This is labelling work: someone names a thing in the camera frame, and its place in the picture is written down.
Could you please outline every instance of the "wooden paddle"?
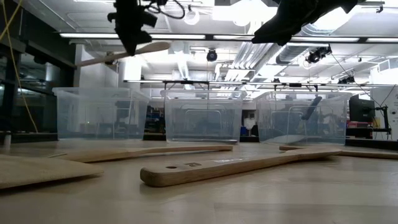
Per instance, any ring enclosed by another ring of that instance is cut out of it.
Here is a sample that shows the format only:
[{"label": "wooden paddle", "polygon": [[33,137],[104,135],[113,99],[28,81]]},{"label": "wooden paddle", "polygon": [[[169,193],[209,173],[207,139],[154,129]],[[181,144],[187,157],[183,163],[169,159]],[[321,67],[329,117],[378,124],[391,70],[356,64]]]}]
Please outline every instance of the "wooden paddle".
[{"label": "wooden paddle", "polygon": [[[279,150],[281,151],[289,151],[303,149],[303,147],[298,146],[279,146]],[[375,159],[398,159],[398,153],[390,153],[390,152],[358,152],[358,151],[349,151],[342,150],[339,156],[351,156],[351,157],[363,157],[363,158],[375,158]]]},{"label": "wooden paddle", "polygon": [[233,146],[182,146],[182,147],[152,147],[142,149],[108,149],[96,151],[79,151],[52,154],[48,158],[65,159],[76,162],[100,162],[113,159],[127,159],[148,153],[188,152],[188,151],[231,151]]},{"label": "wooden paddle", "polygon": [[0,189],[102,174],[99,166],[59,159],[0,155]]},{"label": "wooden paddle", "polygon": [[166,187],[198,180],[238,174],[250,170],[277,166],[293,161],[318,159],[337,155],[339,149],[299,149],[283,154],[250,159],[222,159],[203,162],[182,162],[169,166],[141,169],[141,180],[152,187]]},{"label": "wooden paddle", "polygon": [[[161,50],[167,50],[169,48],[170,48],[170,44],[167,42],[155,42],[155,43],[148,44],[148,45],[136,50],[136,55],[151,53],[151,52],[158,52]],[[129,57],[129,56],[130,55],[127,52],[124,52],[124,53],[120,53],[120,54],[109,55],[109,56],[106,56],[103,58],[94,58],[91,60],[85,60],[85,61],[80,62],[80,63],[76,64],[76,67],[95,65],[97,63],[108,62],[108,61],[117,60],[117,59]]]}]

